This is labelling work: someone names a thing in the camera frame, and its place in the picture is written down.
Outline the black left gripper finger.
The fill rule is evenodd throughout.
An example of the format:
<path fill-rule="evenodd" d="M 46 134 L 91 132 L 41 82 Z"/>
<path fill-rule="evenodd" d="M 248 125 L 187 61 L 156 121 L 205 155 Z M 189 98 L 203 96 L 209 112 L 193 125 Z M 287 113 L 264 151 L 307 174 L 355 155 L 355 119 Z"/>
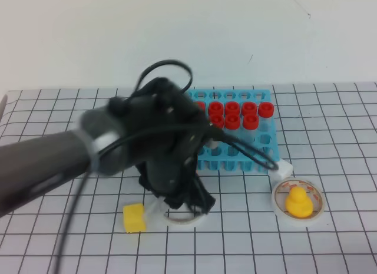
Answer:
<path fill-rule="evenodd" d="M 208 214 L 213 208 L 216 200 L 206 190 L 198 174 L 195 174 L 191 189 L 191 205 L 195 207 L 198 214 Z"/>

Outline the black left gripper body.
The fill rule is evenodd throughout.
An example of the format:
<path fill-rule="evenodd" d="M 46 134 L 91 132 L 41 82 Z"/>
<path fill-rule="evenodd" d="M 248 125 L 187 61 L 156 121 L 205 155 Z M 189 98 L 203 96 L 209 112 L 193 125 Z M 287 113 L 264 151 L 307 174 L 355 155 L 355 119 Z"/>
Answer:
<path fill-rule="evenodd" d="M 163 197 L 172 209 L 186 205 L 206 210 L 206 191 L 196 173 L 197 156 L 190 157 L 188 163 L 179 163 L 167 156 L 161 160 L 149 160 L 138 165 L 139 183 L 155 197 Z"/>

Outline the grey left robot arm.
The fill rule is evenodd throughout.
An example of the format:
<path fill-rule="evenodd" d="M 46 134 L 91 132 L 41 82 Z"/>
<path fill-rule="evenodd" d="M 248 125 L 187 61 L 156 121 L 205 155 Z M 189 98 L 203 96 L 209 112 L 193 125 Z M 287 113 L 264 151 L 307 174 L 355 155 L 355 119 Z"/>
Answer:
<path fill-rule="evenodd" d="M 73 130 L 1 147 L 1 215 L 86 171 L 113 176 L 136 166 L 140 184 L 180 207 L 197 194 L 197 154 L 210 123 L 166 78 L 86 111 Z"/>

